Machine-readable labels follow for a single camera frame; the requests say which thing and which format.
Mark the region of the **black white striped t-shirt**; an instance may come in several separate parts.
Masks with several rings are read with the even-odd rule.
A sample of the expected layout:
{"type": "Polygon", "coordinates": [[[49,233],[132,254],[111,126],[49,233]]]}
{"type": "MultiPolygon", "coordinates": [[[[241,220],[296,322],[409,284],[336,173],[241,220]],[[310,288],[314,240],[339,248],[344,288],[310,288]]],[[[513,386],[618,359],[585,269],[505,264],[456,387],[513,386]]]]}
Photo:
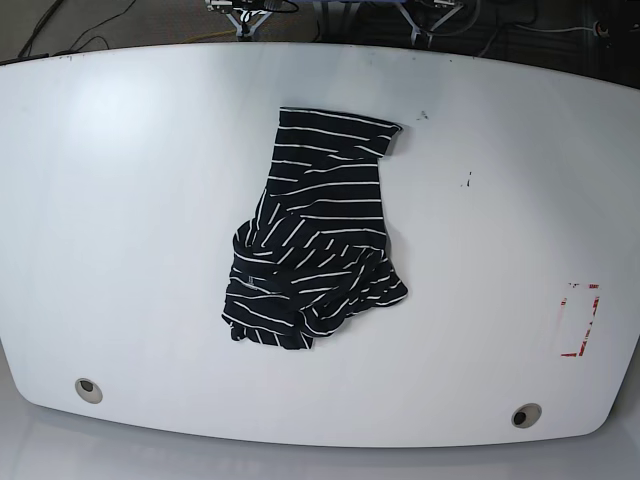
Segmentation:
{"type": "Polygon", "coordinates": [[[406,298],[379,176],[400,132],[388,120],[280,109],[265,188],[233,237],[221,314],[232,340],[308,350],[350,318],[406,298]]]}

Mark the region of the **red tape rectangle marking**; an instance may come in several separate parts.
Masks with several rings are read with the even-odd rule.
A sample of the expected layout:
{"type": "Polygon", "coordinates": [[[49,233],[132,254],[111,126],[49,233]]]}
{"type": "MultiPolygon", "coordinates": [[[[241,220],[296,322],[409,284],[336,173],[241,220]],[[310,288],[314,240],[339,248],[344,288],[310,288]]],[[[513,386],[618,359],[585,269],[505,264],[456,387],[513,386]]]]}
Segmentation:
{"type": "Polygon", "coordinates": [[[560,304],[554,342],[554,349],[561,358],[577,358],[584,354],[600,296],[599,284],[568,284],[560,304]]]}

